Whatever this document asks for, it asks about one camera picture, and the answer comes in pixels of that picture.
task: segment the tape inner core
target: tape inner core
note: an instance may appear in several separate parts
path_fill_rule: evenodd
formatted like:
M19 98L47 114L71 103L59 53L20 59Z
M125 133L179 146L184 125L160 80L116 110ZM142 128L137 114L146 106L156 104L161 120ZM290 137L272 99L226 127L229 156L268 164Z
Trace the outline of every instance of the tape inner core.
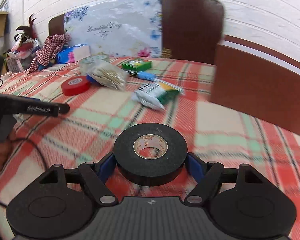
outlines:
M156 148L159 151L147 153L143 150L146 148ZM144 159L157 159L162 157L168 150L168 144L165 139L155 134L146 134L140 136L133 144L135 153Z

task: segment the brown panel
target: brown panel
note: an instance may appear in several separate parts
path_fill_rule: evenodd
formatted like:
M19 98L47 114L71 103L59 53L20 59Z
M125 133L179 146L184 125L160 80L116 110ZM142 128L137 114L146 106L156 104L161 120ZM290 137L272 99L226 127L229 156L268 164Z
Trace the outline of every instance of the brown panel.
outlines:
M213 64L223 15L217 0L162 0L162 47L174 59Z
M65 14L61 14L57 17L52 18L49 21L49 36L54 35L54 34L65 34L65 30L63 28L63 18Z
M218 44L210 101L300 135L300 76L255 55Z
M253 48L253 49L257 49L259 51L262 51L264 53L267 53L271 56L274 56L274 57L277 57L297 68L300 69L300 62L296 61L295 59L293 58L290 58L288 57L287 55L284 55L276 50L273 50L273 49L270 49L268 47L265 47L265 46L262 46L260 44L257 44L257 43L254 43L252 41L247 41L247 40L244 40L244 39L240 39L238 37L234 37L234 36L229 36L229 35L225 35L224 36L224 40L225 41L230 41L230 42L234 42L234 43L237 43L237 44L241 44L241 45L244 45L244 46L247 46L249 48Z

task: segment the black electrical tape roll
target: black electrical tape roll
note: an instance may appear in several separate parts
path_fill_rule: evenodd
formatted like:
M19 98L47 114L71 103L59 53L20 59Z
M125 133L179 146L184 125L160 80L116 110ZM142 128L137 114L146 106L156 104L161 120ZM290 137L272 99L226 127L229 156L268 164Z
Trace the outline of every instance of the black electrical tape roll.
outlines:
M144 157L139 151L154 147L161 150L156 157ZM159 123L143 123L124 130L113 148L121 174L133 183L159 186L175 179L187 156L183 136Z

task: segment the triangular cutout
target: triangular cutout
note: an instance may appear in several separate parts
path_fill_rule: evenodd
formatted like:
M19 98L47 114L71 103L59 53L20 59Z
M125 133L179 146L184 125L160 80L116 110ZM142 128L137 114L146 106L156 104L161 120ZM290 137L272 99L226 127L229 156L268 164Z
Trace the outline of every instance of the triangular cutout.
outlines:
M53 170L50 171L49 174L40 181L40 184L50 184L50 183L57 183L57 182L58 182L58 172L56 170Z
M244 181L246 183L262 183L262 180L258 178L256 174L254 174L252 171L246 171L246 174L244 176Z

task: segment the metal screw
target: metal screw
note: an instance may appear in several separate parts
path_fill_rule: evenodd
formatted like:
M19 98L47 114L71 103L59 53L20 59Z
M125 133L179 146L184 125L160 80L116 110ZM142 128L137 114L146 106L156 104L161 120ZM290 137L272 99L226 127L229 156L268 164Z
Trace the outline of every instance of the metal screw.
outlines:
M103 204L110 204L112 202L115 201L115 197L114 196L103 196L100 198L101 203Z
M202 202L202 198L199 196L190 196L187 198L187 201L191 204L198 204Z

